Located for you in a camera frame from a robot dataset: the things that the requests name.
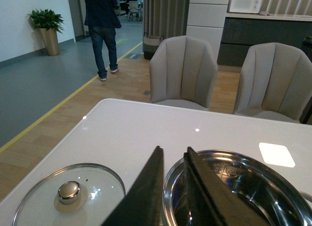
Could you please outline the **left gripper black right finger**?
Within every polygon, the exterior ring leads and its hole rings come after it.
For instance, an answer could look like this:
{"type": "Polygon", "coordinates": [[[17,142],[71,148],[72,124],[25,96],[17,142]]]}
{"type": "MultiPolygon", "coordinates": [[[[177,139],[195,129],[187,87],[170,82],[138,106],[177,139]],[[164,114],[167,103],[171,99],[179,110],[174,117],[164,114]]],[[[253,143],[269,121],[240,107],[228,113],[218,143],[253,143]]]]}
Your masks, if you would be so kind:
{"type": "Polygon", "coordinates": [[[270,225],[233,194],[191,147],[184,153],[184,174],[194,226],[270,225]]]}

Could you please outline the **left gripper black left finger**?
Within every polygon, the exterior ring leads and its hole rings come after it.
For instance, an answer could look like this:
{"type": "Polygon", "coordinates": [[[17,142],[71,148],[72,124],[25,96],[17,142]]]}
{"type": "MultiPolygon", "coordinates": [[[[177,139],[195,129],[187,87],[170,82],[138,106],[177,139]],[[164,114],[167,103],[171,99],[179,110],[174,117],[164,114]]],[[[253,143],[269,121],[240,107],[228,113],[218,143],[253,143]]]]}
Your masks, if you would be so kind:
{"type": "Polygon", "coordinates": [[[157,146],[131,189],[103,226],[157,226],[164,175],[163,149],[157,146]]]}

